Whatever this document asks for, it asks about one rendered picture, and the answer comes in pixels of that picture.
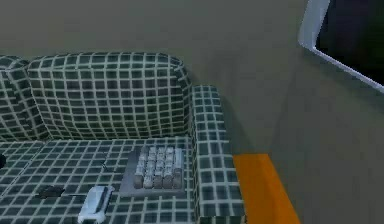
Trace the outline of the small black flat object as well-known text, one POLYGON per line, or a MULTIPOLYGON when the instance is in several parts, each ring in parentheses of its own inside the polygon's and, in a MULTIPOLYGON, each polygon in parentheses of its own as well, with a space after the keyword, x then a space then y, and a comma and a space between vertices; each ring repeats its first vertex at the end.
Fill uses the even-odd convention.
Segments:
POLYGON ((65 191, 64 188, 58 186, 47 186, 44 189, 40 190, 36 197, 39 199, 47 199, 49 197, 60 197, 65 191))

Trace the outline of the green white checked sofa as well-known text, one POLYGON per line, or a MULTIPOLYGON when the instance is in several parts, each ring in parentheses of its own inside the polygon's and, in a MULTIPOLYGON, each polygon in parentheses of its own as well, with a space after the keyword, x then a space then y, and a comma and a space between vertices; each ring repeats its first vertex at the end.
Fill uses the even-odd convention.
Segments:
POLYGON ((102 224, 247 224, 218 91, 167 54, 0 55, 0 154, 0 224, 78 224, 94 186, 115 188, 102 224), (184 150, 185 195, 119 194, 143 146, 184 150))

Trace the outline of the white framed window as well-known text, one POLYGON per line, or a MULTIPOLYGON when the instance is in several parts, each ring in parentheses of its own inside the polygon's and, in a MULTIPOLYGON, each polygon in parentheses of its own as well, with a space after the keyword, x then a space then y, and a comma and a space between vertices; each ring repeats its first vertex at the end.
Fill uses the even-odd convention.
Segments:
POLYGON ((308 0, 298 43, 384 94, 384 0, 308 0))

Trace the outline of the grey remote control with buttons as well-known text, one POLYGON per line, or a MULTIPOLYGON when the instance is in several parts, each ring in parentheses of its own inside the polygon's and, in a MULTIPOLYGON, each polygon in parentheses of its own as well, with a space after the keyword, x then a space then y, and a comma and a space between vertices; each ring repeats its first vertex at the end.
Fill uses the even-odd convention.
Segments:
POLYGON ((143 146, 128 159, 119 194, 127 197, 186 194, 186 153, 181 148, 143 146))

